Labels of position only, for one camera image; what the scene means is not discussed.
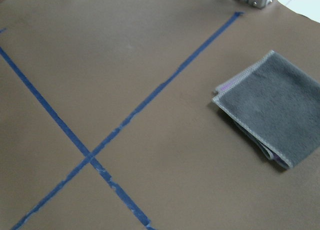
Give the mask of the grey folded cloth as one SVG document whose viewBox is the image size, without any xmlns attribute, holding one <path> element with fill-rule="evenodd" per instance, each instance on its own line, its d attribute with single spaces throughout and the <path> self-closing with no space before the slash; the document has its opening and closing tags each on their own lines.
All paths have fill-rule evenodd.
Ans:
<svg viewBox="0 0 320 230">
<path fill-rule="evenodd" d="M 219 85 L 213 102 L 285 169 L 320 145 L 320 85 L 275 51 Z"/>
</svg>

